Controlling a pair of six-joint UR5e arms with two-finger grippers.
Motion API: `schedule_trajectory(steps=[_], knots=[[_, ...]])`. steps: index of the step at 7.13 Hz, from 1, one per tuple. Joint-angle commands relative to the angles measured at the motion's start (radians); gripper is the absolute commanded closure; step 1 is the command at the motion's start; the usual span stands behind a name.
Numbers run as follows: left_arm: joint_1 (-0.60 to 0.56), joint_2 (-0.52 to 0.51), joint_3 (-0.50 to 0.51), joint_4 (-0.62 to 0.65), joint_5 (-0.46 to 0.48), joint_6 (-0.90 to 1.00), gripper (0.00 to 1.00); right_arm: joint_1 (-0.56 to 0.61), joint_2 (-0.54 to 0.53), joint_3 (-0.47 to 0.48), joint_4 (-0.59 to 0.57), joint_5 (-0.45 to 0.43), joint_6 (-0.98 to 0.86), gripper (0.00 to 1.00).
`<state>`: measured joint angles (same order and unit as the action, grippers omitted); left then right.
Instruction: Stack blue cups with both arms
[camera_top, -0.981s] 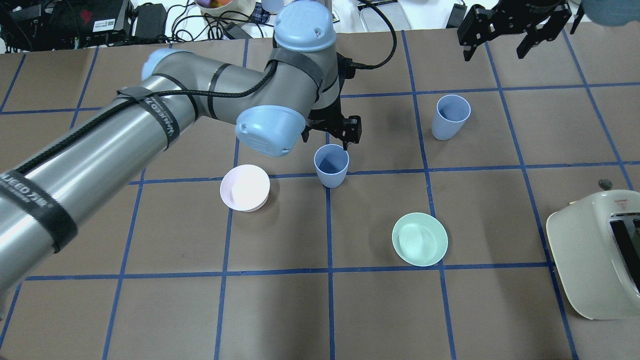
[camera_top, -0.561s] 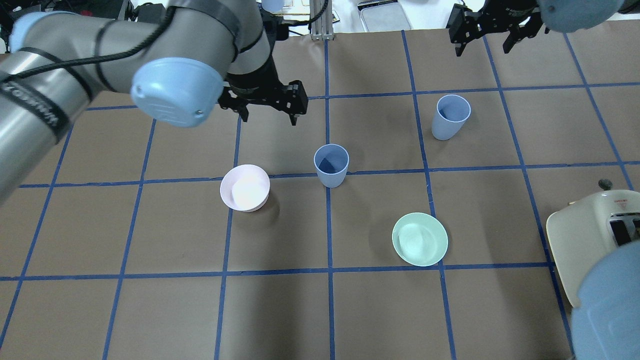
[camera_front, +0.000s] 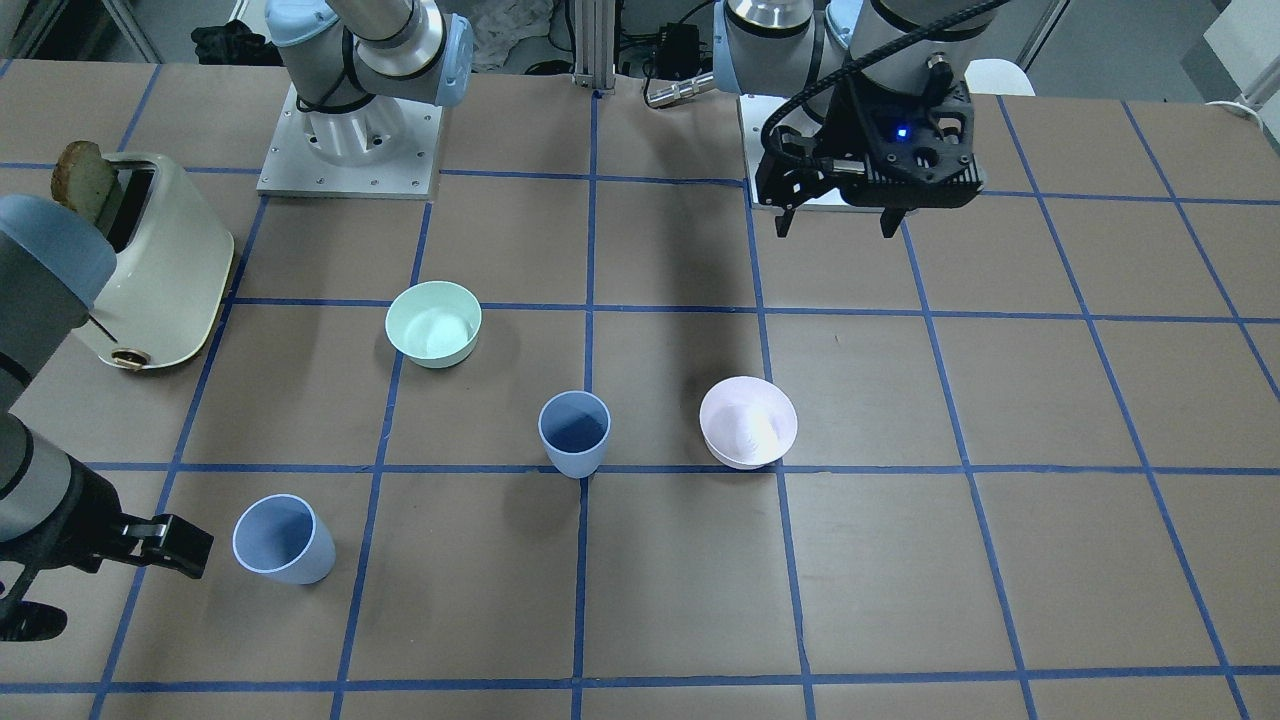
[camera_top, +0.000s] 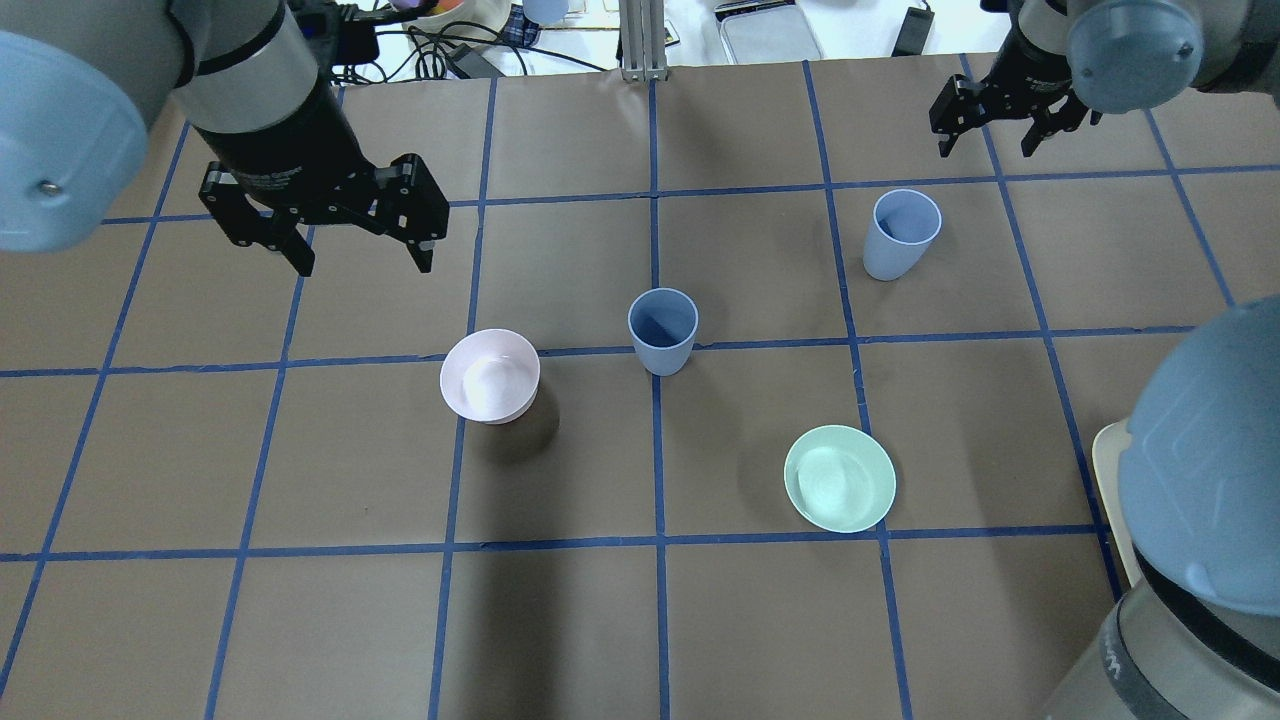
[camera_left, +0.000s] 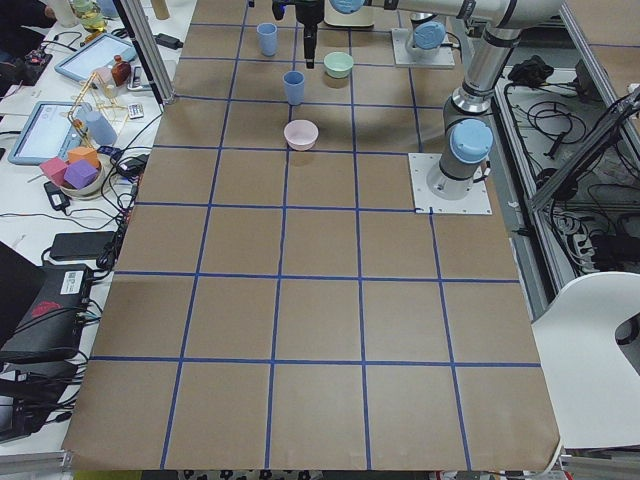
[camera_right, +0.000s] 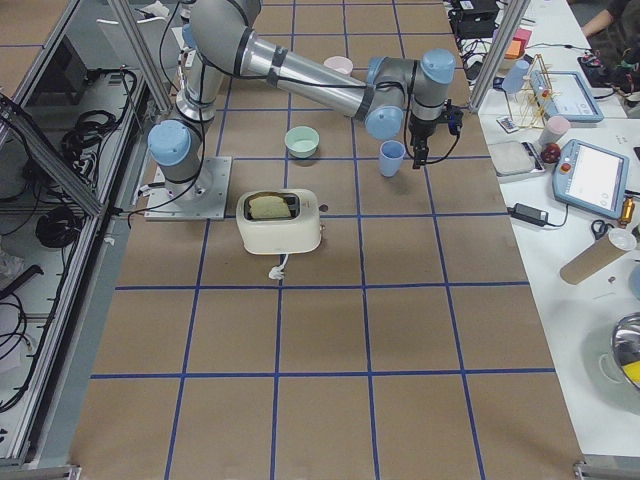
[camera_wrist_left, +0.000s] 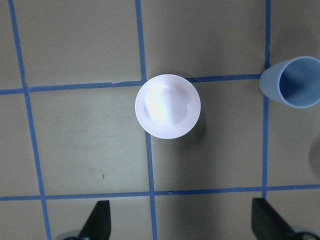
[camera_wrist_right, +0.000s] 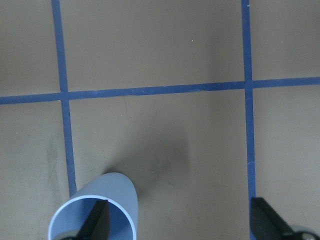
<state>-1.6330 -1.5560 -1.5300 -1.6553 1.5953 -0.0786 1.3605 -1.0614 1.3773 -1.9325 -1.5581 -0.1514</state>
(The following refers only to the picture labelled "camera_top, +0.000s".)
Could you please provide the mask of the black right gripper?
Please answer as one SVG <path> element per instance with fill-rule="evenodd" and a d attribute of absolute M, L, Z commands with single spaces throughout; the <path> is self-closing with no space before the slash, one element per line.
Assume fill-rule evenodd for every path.
<path fill-rule="evenodd" d="M 1037 45 L 1014 20 L 988 76 L 980 81 L 951 76 L 928 117 L 941 158 L 950 158 L 970 129 L 993 120 L 1029 119 L 1019 149 L 1023 158 L 1033 158 L 1048 138 L 1074 132 L 1084 120 L 1097 126 L 1103 113 L 1076 96 L 1066 58 Z"/>

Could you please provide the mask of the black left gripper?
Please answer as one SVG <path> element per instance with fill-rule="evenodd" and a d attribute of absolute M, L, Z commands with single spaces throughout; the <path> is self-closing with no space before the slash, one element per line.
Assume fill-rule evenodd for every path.
<path fill-rule="evenodd" d="M 198 199 L 233 245 L 264 246 L 310 278 L 315 252 L 297 227 L 356 225 L 399 241 L 420 273 L 433 270 L 451 220 L 445 195 L 413 152 L 388 167 L 370 161 L 325 81 L 262 128 L 196 132 L 215 156 Z"/>

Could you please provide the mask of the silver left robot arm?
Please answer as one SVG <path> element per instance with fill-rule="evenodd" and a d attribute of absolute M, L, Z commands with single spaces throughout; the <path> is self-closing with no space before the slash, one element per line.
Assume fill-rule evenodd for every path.
<path fill-rule="evenodd" d="M 214 152 L 198 200 L 233 245 L 308 277 L 301 227 L 353 225 L 430 272 L 444 193 L 415 154 L 366 159 L 332 92 L 337 67 L 376 59 L 379 26 L 412 17 L 334 1 L 5 1 L 3 250 L 87 240 L 174 102 Z"/>

